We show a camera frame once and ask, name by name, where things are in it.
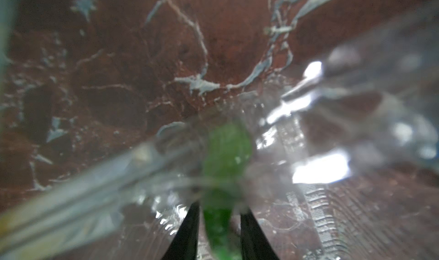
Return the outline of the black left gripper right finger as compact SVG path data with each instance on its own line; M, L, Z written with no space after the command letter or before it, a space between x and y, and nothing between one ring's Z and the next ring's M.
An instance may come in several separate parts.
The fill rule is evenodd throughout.
M241 256L243 260L279 260L253 212L240 215Z

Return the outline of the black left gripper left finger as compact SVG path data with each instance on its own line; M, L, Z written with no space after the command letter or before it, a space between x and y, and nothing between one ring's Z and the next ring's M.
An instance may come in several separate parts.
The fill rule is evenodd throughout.
M198 232L200 226L200 204L194 202L181 223L175 237L162 260L196 260L198 253Z

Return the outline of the small green pepper final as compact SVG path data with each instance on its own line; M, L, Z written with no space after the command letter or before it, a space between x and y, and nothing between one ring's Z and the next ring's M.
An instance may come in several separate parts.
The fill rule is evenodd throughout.
M202 175L222 184L205 193L201 209L216 260L242 259L240 238L232 233L230 222L239 198L236 182L243 177L252 154L252 139L242 125L227 123L209 132Z

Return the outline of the clear clamshell pepper container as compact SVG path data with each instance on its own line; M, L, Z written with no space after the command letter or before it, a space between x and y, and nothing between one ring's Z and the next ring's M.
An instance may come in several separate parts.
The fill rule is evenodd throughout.
M191 205L222 183L202 175L209 132L238 123L253 154L233 213L269 179L332 183L405 157L436 161L438 128L415 87L439 69L439 2L433 0L294 70L301 81L235 100L95 165L1 215L3 260L46 260L89 245L126 223L124 209L174 194Z

